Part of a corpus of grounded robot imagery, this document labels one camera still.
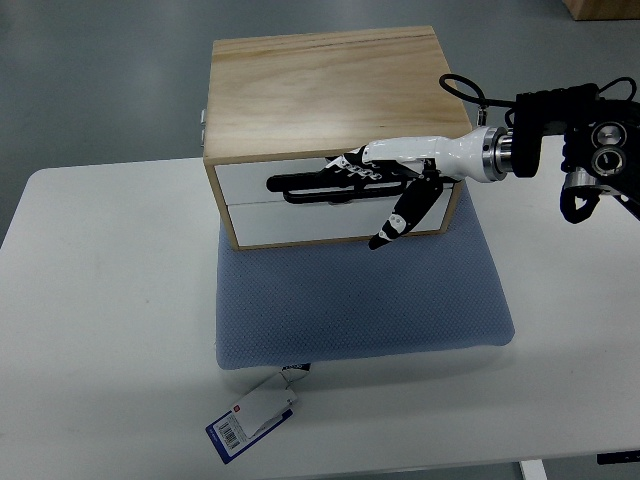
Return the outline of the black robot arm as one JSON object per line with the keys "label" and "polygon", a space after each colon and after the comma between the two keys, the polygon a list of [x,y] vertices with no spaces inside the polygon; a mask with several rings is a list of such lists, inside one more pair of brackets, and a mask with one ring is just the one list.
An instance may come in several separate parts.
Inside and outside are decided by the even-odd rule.
{"label": "black robot arm", "polygon": [[639,216],[639,104],[605,99],[593,83],[523,93],[513,110],[511,166],[515,176],[530,178],[540,164],[542,139],[561,135],[560,194],[564,219],[578,224],[610,195]]}

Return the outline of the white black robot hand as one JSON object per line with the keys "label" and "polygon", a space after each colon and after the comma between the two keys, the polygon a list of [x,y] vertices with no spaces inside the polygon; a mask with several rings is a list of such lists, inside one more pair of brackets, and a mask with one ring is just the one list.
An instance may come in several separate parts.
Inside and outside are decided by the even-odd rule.
{"label": "white black robot hand", "polygon": [[411,232],[441,196],[446,182],[469,177],[480,183],[503,180],[514,171],[511,135],[502,127],[479,127],[459,137],[399,137],[373,141],[328,162],[323,174],[381,180],[397,167],[411,178],[391,215],[368,246],[376,250]]}

